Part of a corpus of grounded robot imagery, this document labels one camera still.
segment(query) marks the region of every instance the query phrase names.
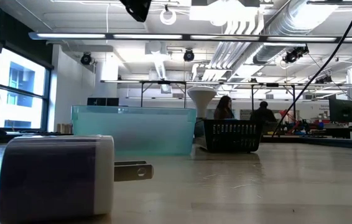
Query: black wire basket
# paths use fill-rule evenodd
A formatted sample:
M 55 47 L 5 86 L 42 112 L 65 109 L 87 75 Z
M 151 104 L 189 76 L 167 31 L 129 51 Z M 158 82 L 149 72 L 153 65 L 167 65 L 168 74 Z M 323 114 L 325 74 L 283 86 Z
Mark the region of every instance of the black wire basket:
M 253 121 L 204 120 L 208 152 L 254 152 L 259 148 L 262 125 Z

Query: translucent plastic bin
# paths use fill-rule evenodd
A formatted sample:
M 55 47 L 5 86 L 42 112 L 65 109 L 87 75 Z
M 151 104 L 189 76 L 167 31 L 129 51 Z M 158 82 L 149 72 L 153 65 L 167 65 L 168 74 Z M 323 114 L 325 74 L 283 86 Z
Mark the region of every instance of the translucent plastic bin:
M 110 135 L 118 155 L 187 155 L 195 117 L 195 109 L 72 107 L 74 134 Z

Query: cord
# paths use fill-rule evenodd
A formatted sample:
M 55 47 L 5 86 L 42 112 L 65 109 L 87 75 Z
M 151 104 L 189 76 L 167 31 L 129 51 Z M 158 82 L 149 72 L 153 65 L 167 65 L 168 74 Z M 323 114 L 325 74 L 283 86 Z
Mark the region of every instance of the cord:
M 276 132 L 279 129 L 280 125 L 282 124 L 282 121 L 284 120 L 284 118 L 287 116 L 287 113 L 292 109 L 292 107 L 296 104 L 298 99 L 303 95 L 303 93 L 305 92 L 307 87 L 314 81 L 314 79 L 316 79 L 316 77 L 318 77 L 318 75 L 321 73 L 321 71 L 331 62 L 332 58 L 336 55 L 336 53 L 338 52 L 339 48 L 341 47 L 343 41 L 345 41 L 345 38 L 349 34 L 349 31 L 350 31 L 351 28 L 352 28 L 352 20 L 351 20 L 348 28 L 346 29 L 345 33 L 343 34 L 342 38 L 340 39 L 338 45 L 336 46 L 335 50 L 332 52 L 332 54 L 328 58 L 328 60 L 323 64 L 323 66 L 319 69 L 319 71 L 317 71 L 317 73 L 308 81 L 308 83 L 305 85 L 305 87 L 302 89 L 302 91 L 295 98 L 294 102 L 289 106 L 289 108 L 287 109 L 286 113 L 281 117 L 281 120 L 277 124 L 277 127 L 275 128 L 275 130 L 274 130 L 274 132 L 273 132 L 273 134 L 271 136 L 272 138 L 276 134 Z

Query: ceiling camera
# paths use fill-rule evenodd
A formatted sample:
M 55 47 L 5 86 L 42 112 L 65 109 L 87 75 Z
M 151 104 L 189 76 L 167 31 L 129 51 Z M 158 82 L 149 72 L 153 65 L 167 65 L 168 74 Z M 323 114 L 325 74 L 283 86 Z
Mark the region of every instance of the ceiling camera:
M 121 0 L 127 12 L 137 22 L 145 22 L 149 13 L 151 0 Z
M 93 63 L 93 58 L 91 57 L 91 52 L 83 53 L 81 58 L 82 65 L 91 65 Z
M 183 57 L 185 62 L 191 62 L 194 60 L 194 53 L 192 49 L 187 49 Z

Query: desk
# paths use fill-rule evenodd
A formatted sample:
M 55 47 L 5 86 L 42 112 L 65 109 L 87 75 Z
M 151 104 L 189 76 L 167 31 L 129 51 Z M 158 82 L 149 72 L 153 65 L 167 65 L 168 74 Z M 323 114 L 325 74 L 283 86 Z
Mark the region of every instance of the desk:
M 0 147 L 0 168 L 2 155 Z M 352 149 L 261 144 L 209 156 L 137 157 L 154 178 L 116 182 L 111 216 L 47 223 L 352 223 Z
M 350 139 L 350 133 L 352 128 L 327 128 L 325 129 L 325 135 L 332 136 L 334 138 Z

